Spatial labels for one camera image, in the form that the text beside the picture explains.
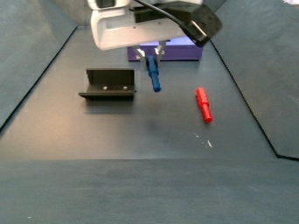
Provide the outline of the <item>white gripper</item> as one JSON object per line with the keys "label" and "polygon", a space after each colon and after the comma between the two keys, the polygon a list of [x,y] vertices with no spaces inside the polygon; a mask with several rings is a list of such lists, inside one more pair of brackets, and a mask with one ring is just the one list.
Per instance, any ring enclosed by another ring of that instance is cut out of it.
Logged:
{"label": "white gripper", "polygon": [[200,6],[203,0],[87,0],[91,8],[91,30],[100,50],[132,46],[135,58],[146,63],[146,52],[140,44],[159,42],[154,49],[156,63],[164,56],[164,40],[183,36],[179,25],[162,14],[142,20],[138,10],[148,10],[139,1],[155,7]]}

